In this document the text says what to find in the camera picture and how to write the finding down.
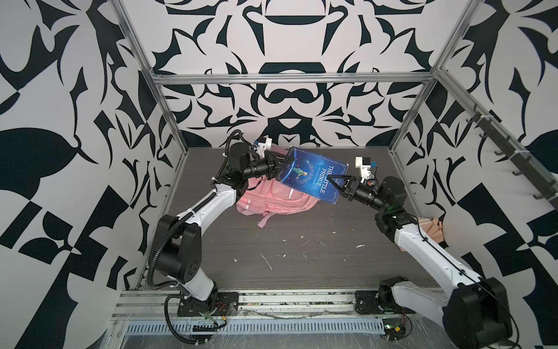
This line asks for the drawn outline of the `blue Little Prince book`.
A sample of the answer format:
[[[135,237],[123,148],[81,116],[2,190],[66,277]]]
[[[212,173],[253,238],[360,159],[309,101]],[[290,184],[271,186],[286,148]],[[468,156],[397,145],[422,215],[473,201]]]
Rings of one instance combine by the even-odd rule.
[[[301,148],[291,147],[290,170],[276,179],[285,186],[309,194],[322,202],[335,204],[339,194],[328,182],[329,175],[346,175],[348,164]]]

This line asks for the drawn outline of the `pink student backpack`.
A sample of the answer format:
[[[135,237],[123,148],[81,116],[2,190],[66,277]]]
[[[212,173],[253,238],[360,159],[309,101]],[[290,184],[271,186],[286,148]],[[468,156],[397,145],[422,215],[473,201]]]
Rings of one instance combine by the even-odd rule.
[[[236,209],[245,216],[261,215],[258,222],[264,228],[270,218],[276,215],[293,215],[312,209],[320,200],[285,186],[275,179],[251,178],[248,188],[237,201]]]

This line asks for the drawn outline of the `peach pencil pouch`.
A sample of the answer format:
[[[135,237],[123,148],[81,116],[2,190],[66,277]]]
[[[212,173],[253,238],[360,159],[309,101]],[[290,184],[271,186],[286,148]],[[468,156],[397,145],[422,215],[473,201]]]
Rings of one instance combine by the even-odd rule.
[[[419,218],[419,226],[435,242],[441,244],[445,241],[443,234],[443,223],[438,218]]]

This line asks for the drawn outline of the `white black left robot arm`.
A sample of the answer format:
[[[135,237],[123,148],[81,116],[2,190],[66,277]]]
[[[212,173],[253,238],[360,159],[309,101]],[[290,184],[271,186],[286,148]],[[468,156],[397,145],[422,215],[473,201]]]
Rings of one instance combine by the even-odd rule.
[[[244,141],[228,145],[210,192],[179,215],[164,215],[158,221],[148,262],[148,287],[174,288],[180,301],[195,312],[214,311],[218,288],[201,268],[204,233],[247,192],[249,180],[271,180],[293,161],[287,151],[274,145]]]

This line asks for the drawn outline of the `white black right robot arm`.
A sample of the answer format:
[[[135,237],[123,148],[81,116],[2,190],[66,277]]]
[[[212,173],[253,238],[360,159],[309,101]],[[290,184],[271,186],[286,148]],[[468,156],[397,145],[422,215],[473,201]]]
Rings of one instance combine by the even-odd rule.
[[[339,194],[376,210],[379,230],[407,252],[438,283],[442,295],[405,278],[384,286],[390,302],[408,308],[442,327],[458,348],[487,348],[512,336],[514,320],[505,286],[466,267],[424,232],[418,218],[403,206],[402,180],[385,177],[380,184],[348,175],[328,176]]]

